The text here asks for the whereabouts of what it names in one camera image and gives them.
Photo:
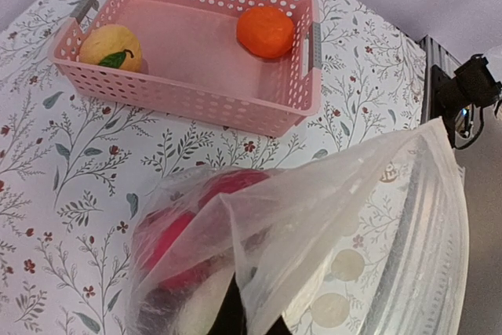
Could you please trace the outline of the red toy tomato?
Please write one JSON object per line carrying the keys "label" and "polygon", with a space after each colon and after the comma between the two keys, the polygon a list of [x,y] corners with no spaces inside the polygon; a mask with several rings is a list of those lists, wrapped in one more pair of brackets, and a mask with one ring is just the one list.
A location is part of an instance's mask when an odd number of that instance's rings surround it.
{"label": "red toy tomato", "polygon": [[202,197],[198,200],[198,208],[204,207],[218,194],[231,194],[257,184],[269,177],[267,173],[254,169],[232,170],[211,178],[202,189]]}

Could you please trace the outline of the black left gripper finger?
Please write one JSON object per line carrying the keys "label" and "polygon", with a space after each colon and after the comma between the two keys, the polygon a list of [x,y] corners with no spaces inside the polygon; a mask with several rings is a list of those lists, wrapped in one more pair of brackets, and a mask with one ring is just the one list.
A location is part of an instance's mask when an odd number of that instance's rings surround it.
{"label": "black left gripper finger", "polygon": [[[247,335],[247,318],[235,274],[232,275],[223,302],[209,335]],[[291,335],[283,317],[278,317],[265,335]]]}

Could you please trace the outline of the orange toy fruit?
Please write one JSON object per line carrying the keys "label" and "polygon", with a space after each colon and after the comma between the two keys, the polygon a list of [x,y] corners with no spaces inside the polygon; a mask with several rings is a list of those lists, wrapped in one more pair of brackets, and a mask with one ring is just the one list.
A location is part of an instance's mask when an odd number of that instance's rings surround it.
{"label": "orange toy fruit", "polygon": [[236,37],[255,56],[276,59],[293,47],[295,26],[284,12],[269,6],[246,10],[238,19]]}

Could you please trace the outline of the yellow toy fruit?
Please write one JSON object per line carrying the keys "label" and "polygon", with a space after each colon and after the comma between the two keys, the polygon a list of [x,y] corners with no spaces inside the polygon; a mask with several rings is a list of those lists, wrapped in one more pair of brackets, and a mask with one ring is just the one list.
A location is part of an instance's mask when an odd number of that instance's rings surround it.
{"label": "yellow toy fruit", "polygon": [[143,56],[140,40],[130,29],[108,24],[89,34],[82,43],[79,59],[85,64],[140,72]]}

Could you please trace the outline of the clear zip top bag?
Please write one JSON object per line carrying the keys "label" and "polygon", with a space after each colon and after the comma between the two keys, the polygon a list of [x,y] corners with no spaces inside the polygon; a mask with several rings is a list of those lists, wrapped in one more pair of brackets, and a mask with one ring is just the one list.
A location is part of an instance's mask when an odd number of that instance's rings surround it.
{"label": "clear zip top bag", "polygon": [[233,274],[248,334],[278,317],[292,334],[338,333],[348,319],[357,334],[457,332],[467,207],[441,119],[261,170],[266,180],[199,209],[204,185],[232,170],[194,167],[153,190],[141,221],[168,207],[195,218],[151,271],[132,246],[128,334],[209,334]]}

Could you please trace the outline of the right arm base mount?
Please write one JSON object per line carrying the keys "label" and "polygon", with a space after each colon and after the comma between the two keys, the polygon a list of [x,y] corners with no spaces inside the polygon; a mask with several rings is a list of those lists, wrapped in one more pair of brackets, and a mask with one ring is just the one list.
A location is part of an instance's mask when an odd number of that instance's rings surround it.
{"label": "right arm base mount", "polygon": [[501,50],[473,55],[453,76],[432,65],[430,88],[430,117],[442,119],[452,148],[470,147],[484,129],[484,109],[501,106]]}

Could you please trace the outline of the red toy strawberry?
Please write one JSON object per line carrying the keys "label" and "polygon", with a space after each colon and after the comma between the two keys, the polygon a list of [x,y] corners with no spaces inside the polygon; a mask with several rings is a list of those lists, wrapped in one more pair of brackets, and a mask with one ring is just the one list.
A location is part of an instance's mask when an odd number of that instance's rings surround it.
{"label": "red toy strawberry", "polygon": [[191,211],[177,212],[173,207],[149,213],[133,233],[133,260],[151,271],[195,218]]}

